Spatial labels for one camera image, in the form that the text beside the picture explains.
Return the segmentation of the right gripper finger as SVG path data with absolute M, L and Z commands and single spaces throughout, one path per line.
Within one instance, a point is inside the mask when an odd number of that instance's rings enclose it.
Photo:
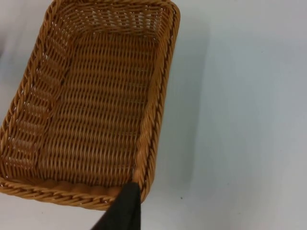
M 135 182 L 128 183 L 92 227 L 93 230 L 140 230 L 141 191 Z

